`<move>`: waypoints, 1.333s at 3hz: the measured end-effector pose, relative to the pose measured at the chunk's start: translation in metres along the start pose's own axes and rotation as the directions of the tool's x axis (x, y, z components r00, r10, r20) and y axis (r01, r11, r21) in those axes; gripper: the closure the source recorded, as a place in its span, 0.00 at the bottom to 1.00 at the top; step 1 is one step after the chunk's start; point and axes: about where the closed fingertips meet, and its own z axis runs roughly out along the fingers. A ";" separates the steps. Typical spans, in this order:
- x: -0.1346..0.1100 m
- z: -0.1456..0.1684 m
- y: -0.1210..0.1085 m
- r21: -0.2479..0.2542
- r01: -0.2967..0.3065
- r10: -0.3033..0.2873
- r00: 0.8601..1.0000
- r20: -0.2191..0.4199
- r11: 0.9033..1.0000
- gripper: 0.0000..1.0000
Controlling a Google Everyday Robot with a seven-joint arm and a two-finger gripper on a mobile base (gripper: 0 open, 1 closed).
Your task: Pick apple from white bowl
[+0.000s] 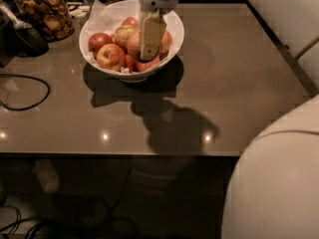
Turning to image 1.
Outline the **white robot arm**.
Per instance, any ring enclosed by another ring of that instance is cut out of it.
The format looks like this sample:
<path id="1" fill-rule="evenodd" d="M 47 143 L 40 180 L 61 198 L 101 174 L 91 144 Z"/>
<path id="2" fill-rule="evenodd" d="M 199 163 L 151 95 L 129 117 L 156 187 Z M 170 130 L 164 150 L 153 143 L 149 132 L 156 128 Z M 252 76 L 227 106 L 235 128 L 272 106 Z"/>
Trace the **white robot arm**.
<path id="1" fill-rule="evenodd" d="M 150 155 L 134 170 L 159 190 L 155 234 L 318 239 L 317 88 L 295 62 L 301 0 L 189 0 L 180 58 L 133 109 Z"/>

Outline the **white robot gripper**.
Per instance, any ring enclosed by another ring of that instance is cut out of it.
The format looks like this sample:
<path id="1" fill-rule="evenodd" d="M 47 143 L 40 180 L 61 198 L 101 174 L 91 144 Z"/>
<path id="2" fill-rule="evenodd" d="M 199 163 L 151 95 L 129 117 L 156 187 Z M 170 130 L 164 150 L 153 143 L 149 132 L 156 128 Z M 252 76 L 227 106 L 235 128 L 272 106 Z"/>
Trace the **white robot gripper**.
<path id="1" fill-rule="evenodd" d="M 166 30 L 163 15 L 172 11 L 179 0 L 139 0 L 141 5 L 141 59 L 153 60 L 160 50 L 162 36 Z"/>

